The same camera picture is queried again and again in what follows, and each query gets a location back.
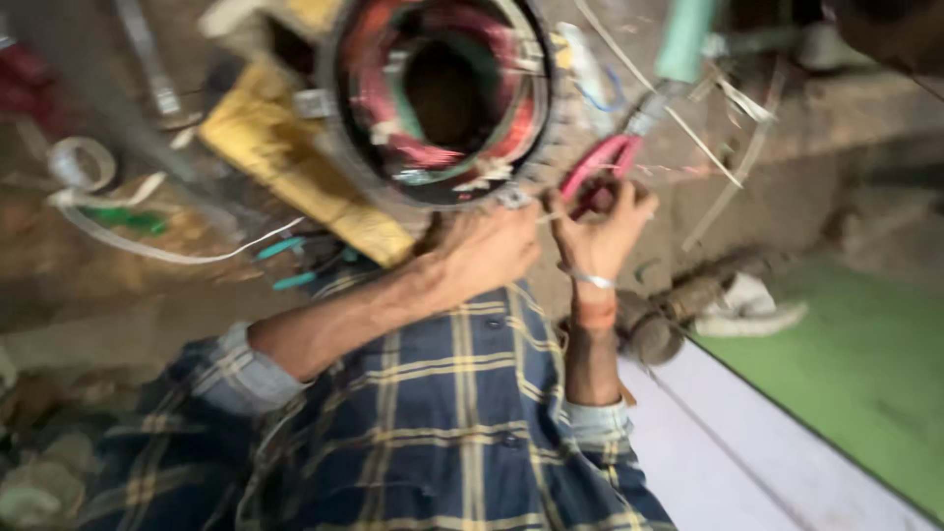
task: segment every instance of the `man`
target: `man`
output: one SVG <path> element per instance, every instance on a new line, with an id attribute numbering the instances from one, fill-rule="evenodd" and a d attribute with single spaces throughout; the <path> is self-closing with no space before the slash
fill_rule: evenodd
<path id="1" fill-rule="evenodd" d="M 658 201 L 623 183 L 586 225 L 549 204 L 565 355 L 514 283 L 539 206 L 458 214 L 383 277 L 184 347 L 101 442 L 83 528 L 671 529 L 630 448 L 608 285 Z"/>

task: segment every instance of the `silver bracelet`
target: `silver bracelet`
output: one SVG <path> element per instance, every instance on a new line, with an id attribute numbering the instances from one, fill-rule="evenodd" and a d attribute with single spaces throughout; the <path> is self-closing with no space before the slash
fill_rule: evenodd
<path id="1" fill-rule="evenodd" d="M 570 277 L 582 283 L 591 283 L 600 289 L 616 288 L 616 281 L 613 281 L 610 279 L 604 279 L 603 277 L 598 277 L 597 275 L 588 275 L 584 273 L 583 271 L 579 271 L 578 269 L 567 267 L 566 265 L 564 265 L 563 262 L 559 263 L 557 265 L 557 268 L 562 270 L 564 273 L 566 273 Z"/>

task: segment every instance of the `plaid shirt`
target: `plaid shirt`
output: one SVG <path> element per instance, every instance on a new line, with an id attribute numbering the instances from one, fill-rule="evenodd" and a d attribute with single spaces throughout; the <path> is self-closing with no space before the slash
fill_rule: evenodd
<path id="1" fill-rule="evenodd" d="M 372 341 L 309 385 L 236 325 L 184 347 L 106 434 L 80 525 L 674 529 L 626 406 L 567 403 L 562 371 L 517 284 Z"/>

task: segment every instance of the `green painted wall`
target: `green painted wall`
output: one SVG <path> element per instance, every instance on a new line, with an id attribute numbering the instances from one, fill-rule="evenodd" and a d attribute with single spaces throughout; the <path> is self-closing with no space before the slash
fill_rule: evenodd
<path id="1" fill-rule="evenodd" d="M 825 260 L 774 282 L 777 300 L 809 301 L 798 327 L 697 340 L 944 520 L 944 297 Z"/>

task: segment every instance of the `red pliers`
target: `red pliers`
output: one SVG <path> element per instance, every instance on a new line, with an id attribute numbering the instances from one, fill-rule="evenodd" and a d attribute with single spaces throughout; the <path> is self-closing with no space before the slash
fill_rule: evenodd
<path id="1" fill-rule="evenodd" d="M 588 211 L 609 210 L 613 204 L 614 184 L 629 171 L 642 144 L 643 137 L 637 134 L 612 135 L 594 146 L 570 169 L 561 182 L 560 190 L 565 202 L 575 197 L 578 199 L 577 207 L 570 213 L 571 219 L 580 219 Z M 612 177 L 590 180 L 600 168 L 610 168 Z"/>
<path id="2" fill-rule="evenodd" d="M 672 82 L 662 84 L 643 100 L 621 133 L 607 137 L 594 146 L 570 169 L 561 182 L 560 190 L 565 202 L 574 198 L 578 200 L 577 207 L 570 213 L 571 219 L 579 219 L 587 211 L 606 212 L 612 207 L 615 184 L 623 180 L 632 167 L 636 153 L 642 147 L 643 137 L 662 119 L 666 105 L 678 89 L 679 85 Z M 611 169 L 612 175 L 609 178 L 590 179 L 600 168 Z"/>

